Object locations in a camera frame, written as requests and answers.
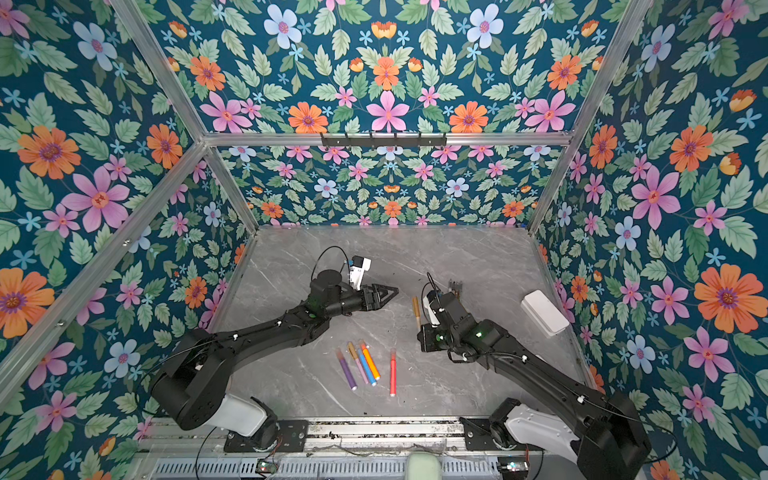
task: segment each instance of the light green object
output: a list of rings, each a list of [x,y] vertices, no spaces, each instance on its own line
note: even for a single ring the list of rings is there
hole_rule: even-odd
[[[437,456],[425,452],[413,452],[406,461],[406,480],[440,480],[442,466]]]

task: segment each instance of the purple marker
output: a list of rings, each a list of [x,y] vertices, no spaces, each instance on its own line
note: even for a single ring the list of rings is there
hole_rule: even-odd
[[[341,353],[341,349],[336,349],[336,356],[339,358],[339,363],[341,363],[341,369],[344,370],[344,375],[346,375],[346,381],[349,382],[349,387],[352,390],[357,390],[355,377],[353,377],[352,372],[349,371],[349,365],[346,364],[346,359],[344,358],[344,355]]]

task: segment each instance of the floral wallpaper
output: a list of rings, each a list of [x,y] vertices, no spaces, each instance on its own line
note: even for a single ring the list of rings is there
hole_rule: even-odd
[[[0,357],[190,143],[111,8],[92,4],[0,1]]]
[[[153,369],[211,327],[249,238],[201,161],[6,407],[0,478],[121,480],[158,411]]]
[[[171,0],[152,28],[210,131],[546,132],[627,3]]]
[[[275,226],[524,227],[559,154],[546,145],[222,151],[257,222]]]
[[[768,478],[762,0],[651,11],[541,252],[601,389],[653,429],[654,480]]]

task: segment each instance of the gray marble table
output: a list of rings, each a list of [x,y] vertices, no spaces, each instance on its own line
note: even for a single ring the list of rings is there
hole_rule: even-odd
[[[253,362],[232,377],[231,389],[256,396],[278,416],[488,415],[507,397],[540,408],[526,391],[476,364],[455,365],[445,352],[422,353],[416,340],[411,298],[419,296],[428,270],[443,290],[450,279],[464,283],[462,302],[477,319],[490,318],[532,352],[583,382],[580,353],[571,331],[548,338],[520,306],[523,296],[549,291],[535,246],[523,229],[487,227],[263,228],[242,283],[219,331],[280,316],[306,298],[310,272],[326,247],[372,260],[364,283],[400,288],[376,312],[336,317],[318,340]],[[337,249],[318,271],[342,265]],[[382,375],[367,386],[354,364],[358,389],[349,389],[336,348],[365,339]],[[397,349],[397,393],[389,396],[389,351]]]

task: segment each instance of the orange flower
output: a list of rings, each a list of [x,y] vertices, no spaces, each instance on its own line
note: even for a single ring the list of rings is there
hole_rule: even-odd
[[[170,30],[176,34],[178,38],[186,38],[187,37],[187,27],[183,26],[181,23],[176,22],[175,20],[168,24],[170,27]]]
[[[196,75],[197,83],[205,86],[208,90],[223,90],[227,79],[221,73],[221,67],[216,65],[215,61],[208,61],[208,57],[192,57],[192,66],[190,70],[192,75]]]
[[[35,325],[53,303],[52,288],[42,288],[48,279],[37,272],[24,277],[20,268],[0,270],[0,326],[7,339],[27,333],[27,322]]]
[[[170,131],[166,124],[149,127],[151,137],[147,137],[147,146],[152,148],[152,158],[155,163],[162,163],[163,168],[170,170],[181,156],[181,145],[176,132]]]
[[[581,73],[581,59],[578,55],[571,57],[565,55],[562,60],[556,61],[552,65],[552,71],[547,75],[549,87],[554,90],[565,90],[565,88],[576,81],[576,75]]]
[[[680,138],[675,138],[672,142],[674,153],[670,155],[670,163],[674,169],[682,172],[687,168],[689,172],[699,168],[699,162],[705,161],[710,156],[712,150],[708,148],[714,141],[711,133],[704,133],[707,127],[697,125],[696,129],[691,127],[683,130]]]
[[[280,218],[283,216],[283,208],[280,205],[276,205],[274,202],[264,202],[261,204],[261,210],[269,218]]]
[[[724,263],[720,272],[711,266],[701,274],[704,283],[697,283],[694,296],[701,315],[715,319],[715,327],[725,333],[733,333],[733,323],[743,333],[757,329],[759,317],[768,316],[768,300],[753,295],[763,291],[763,284],[754,273],[741,276],[741,268]]]
[[[422,65],[422,61],[419,60],[418,58],[411,58],[410,60],[408,60],[408,69],[410,71],[419,71],[423,67],[424,65]]]
[[[503,212],[505,217],[516,217],[519,214],[522,214],[524,209],[525,205],[523,205],[522,202],[511,202],[504,205]]]
[[[400,204],[398,204],[397,202],[394,202],[394,201],[393,202],[389,202],[384,207],[384,213],[389,215],[392,218],[397,217],[398,215],[400,215],[402,213],[401,210],[402,210],[402,207],[400,207]]]
[[[400,82],[397,78],[398,73],[400,68],[395,65],[391,57],[381,57],[379,64],[373,67],[373,74],[376,76],[373,80],[384,90],[392,90],[392,87]]]
[[[594,31],[598,29],[599,24],[600,22],[597,20],[590,20],[589,22],[585,23],[584,26],[581,27],[581,35],[584,37],[592,35]]]
[[[603,380],[603,376],[598,373],[597,367],[594,365],[589,365],[589,373],[592,374],[592,378],[594,379],[594,384],[598,386],[598,391],[600,393],[605,393],[605,389],[603,388],[603,385],[605,385],[605,381]]]
[[[614,157],[614,148],[618,145],[615,137],[616,129],[613,126],[603,125],[599,132],[592,137],[592,146],[589,147],[592,167],[604,168]]]
[[[112,449],[114,448],[115,443],[115,437],[110,437],[106,440],[104,440],[104,443],[101,444],[101,447],[98,448],[98,454],[102,457],[105,457],[112,453]]]
[[[190,280],[190,285],[187,287],[185,293],[187,294],[187,298],[184,299],[184,302],[189,305],[190,308],[199,307],[203,303],[203,300],[205,300],[205,294],[208,293],[206,281],[199,276],[193,278]]]
[[[349,63],[349,69],[351,71],[362,71],[363,63],[362,58],[353,58],[352,61]]]
[[[240,263],[240,259],[243,258],[243,253],[245,252],[245,243],[241,243],[236,249],[235,249],[235,265]]]
[[[677,471],[670,468],[670,464],[667,463],[666,460],[651,465],[650,476],[652,476],[654,480],[680,480]]]
[[[589,293],[589,287],[586,282],[580,276],[574,277],[571,282],[571,293],[574,294],[574,300],[579,303],[583,303],[587,299],[587,293]]]
[[[98,472],[94,473],[94,476],[87,478],[86,480],[112,480],[112,474],[104,473],[103,470],[99,470]]]
[[[730,98],[728,106],[730,106],[731,111],[742,111],[744,108],[749,107],[755,100],[757,100],[755,92],[751,90],[739,90]]]
[[[739,170],[741,170],[741,159],[735,152],[726,155],[720,161],[720,171],[726,175],[736,175]]]
[[[292,115],[288,123],[296,128],[298,134],[324,134],[328,130],[328,119],[321,115],[320,108],[317,105],[310,107],[305,101],[300,101],[297,107],[291,107],[288,113]]]
[[[80,155],[73,153],[80,147],[58,128],[50,131],[39,125],[35,127],[34,135],[22,135],[18,144],[22,146],[18,151],[19,158],[31,164],[29,170],[40,177],[47,174],[52,180],[60,180],[64,174],[74,172],[72,165],[80,164]]]
[[[485,106],[478,107],[476,101],[468,101],[466,106],[459,105],[449,120],[453,125],[451,131],[455,134],[479,134],[488,124],[488,117],[485,116],[487,113]]]
[[[394,22],[373,22],[371,24],[371,31],[376,38],[392,38],[397,31],[397,24]]]

